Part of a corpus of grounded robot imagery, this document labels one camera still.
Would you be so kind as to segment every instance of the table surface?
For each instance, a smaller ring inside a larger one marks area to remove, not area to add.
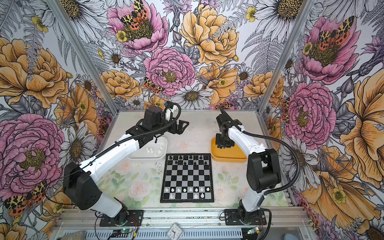
[[[256,113],[253,111],[229,111],[233,119],[239,119],[248,132],[262,134]],[[216,117],[219,111],[183,111],[179,119],[190,124],[183,134],[165,133],[167,153],[210,153],[211,140],[219,133]],[[107,139],[109,146],[118,140],[125,130],[143,118],[143,111],[120,112]],[[165,161],[141,161],[124,159],[110,169],[97,182],[98,187],[111,197],[122,201],[129,208],[169,207],[237,207],[248,191],[247,162],[229,163],[212,160],[212,203],[160,203],[160,192]],[[262,206],[288,206],[283,192],[269,194]]]

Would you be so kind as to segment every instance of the pink peony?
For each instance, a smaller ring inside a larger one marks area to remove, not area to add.
[[[313,81],[322,81],[329,85],[341,78],[355,63],[358,54],[353,54],[360,31],[356,30],[356,18],[349,30],[349,37],[341,45],[332,44],[321,50],[319,34],[321,31],[333,32],[337,30],[340,23],[336,19],[332,22],[321,17],[310,30],[309,36],[305,38],[305,47],[302,58],[298,60],[300,71],[309,76]]]
[[[0,123],[0,197],[27,195],[38,184],[61,175],[58,167],[64,134],[51,120],[23,114]]]
[[[168,23],[166,17],[161,18],[153,4],[149,6],[144,0],[143,3],[144,8],[148,9],[148,20],[145,20],[138,30],[125,28],[120,20],[125,15],[132,15],[134,4],[131,4],[130,7],[124,4],[122,8],[116,6],[116,8],[108,8],[107,10],[108,24],[112,26],[109,28],[110,33],[117,36],[116,42],[123,44],[127,51],[126,55],[150,52],[167,44]]]
[[[290,98],[290,121],[285,124],[287,136],[294,135],[314,150],[321,147],[336,124],[332,95],[321,83],[300,83]]]
[[[173,96],[175,91],[195,81],[192,60],[173,48],[159,48],[143,63],[147,69],[147,78],[163,87],[165,95]]]

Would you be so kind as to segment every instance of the daisy center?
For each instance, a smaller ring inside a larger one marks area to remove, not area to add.
[[[35,169],[40,169],[41,165],[45,162],[46,155],[43,150],[36,148],[33,151],[25,153],[25,161],[21,162],[20,167],[25,170],[29,167],[34,167]]]
[[[247,79],[247,77],[248,77],[248,74],[247,73],[241,73],[240,75],[239,75],[239,77],[240,77],[240,80],[245,80],[245,79]]]
[[[199,94],[197,92],[190,92],[185,95],[185,99],[187,101],[194,101],[199,97]]]
[[[78,159],[82,149],[83,149],[83,145],[81,144],[81,141],[79,139],[76,139],[75,141],[73,141],[73,144],[70,150],[72,159]]]
[[[118,63],[118,62],[120,62],[120,57],[119,57],[118,55],[113,55],[113,56],[112,56],[112,61],[113,61],[114,63]]]
[[[282,0],[279,1],[277,12],[283,18],[296,18],[300,11],[303,0]]]
[[[366,231],[369,239],[372,240],[384,240],[384,235],[375,227],[370,226],[370,228]]]
[[[79,6],[74,0],[60,0],[60,2],[63,5],[65,12],[70,18],[73,19],[80,15]]]
[[[168,71],[168,72],[163,71],[161,73],[161,75],[166,78],[167,83],[172,83],[172,82],[176,81],[176,78],[177,78],[176,74],[173,74],[172,71]]]
[[[308,116],[309,116],[308,112],[304,112],[303,108],[299,109],[299,116],[297,117],[296,120],[299,123],[300,127],[307,126],[307,123],[309,122]]]
[[[131,41],[140,38],[150,39],[153,34],[153,27],[150,24],[149,19],[145,19],[143,23],[140,24],[139,29],[132,30],[130,27],[126,27],[124,31],[126,35],[122,38],[127,37],[127,39]]]

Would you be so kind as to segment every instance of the floral wallpaper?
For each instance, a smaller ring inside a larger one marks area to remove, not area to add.
[[[384,239],[384,1],[317,1],[315,8],[262,115],[270,135],[299,157],[293,192],[317,238]],[[292,155],[275,147],[291,179]]]
[[[96,153],[112,115],[41,1],[0,5],[0,235],[48,240],[72,207],[64,166]]]

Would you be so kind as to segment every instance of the floral tablecloth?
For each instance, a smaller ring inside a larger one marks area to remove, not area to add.
[[[164,163],[123,160],[97,183],[100,190],[130,208],[143,207],[237,207],[249,189],[247,163],[212,161],[212,203],[160,203]],[[288,206],[283,192],[269,194],[263,206]]]

